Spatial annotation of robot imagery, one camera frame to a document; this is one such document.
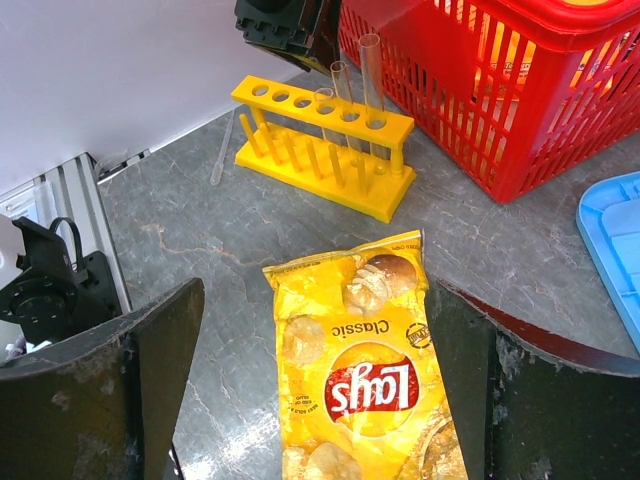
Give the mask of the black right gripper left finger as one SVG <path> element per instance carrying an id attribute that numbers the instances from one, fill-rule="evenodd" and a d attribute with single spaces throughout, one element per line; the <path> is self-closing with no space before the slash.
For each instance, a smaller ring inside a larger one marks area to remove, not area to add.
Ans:
<path id="1" fill-rule="evenodd" d="M 163 478 L 204 304 L 192 278 L 2 364 L 2 478 Z"/>

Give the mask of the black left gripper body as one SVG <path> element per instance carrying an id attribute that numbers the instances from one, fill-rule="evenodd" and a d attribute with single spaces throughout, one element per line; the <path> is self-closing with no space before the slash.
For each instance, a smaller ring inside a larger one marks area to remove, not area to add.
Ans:
<path id="1" fill-rule="evenodd" d="M 236 28 L 246 44 L 307 72 L 340 59 L 340 0 L 238 0 Z"/>

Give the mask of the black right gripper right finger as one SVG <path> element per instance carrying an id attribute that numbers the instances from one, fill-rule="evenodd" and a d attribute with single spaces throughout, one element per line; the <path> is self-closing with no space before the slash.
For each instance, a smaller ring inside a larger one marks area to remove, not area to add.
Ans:
<path id="1" fill-rule="evenodd" d="M 638 360 L 428 282 L 428 327 L 470 478 L 638 478 Z"/>

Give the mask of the clear glass test tube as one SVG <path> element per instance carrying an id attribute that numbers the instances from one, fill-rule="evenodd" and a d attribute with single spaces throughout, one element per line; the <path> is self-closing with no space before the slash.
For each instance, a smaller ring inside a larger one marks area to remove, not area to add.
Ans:
<path id="1" fill-rule="evenodd" d="M 379 131 L 386 124 L 381 40 L 376 33 L 367 33 L 360 37 L 358 45 L 366 105 L 366 123 L 370 129 Z"/>

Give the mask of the light blue plastic lid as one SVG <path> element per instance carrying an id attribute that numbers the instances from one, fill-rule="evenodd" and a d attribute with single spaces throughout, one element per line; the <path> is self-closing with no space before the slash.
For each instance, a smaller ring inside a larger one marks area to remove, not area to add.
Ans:
<path id="1" fill-rule="evenodd" d="M 639 173 L 611 177 L 582 195 L 576 224 L 633 344 L 639 345 Z"/>

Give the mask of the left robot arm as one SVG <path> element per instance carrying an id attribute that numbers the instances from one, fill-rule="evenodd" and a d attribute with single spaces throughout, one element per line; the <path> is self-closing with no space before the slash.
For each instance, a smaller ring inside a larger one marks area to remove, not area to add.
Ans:
<path id="1" fill-rule="evenodd" d="M 130 309 L 98 192 L 222 112 L 254 67 L 326 72 L 337 1 L 1 5 L 1 351 Z"/>

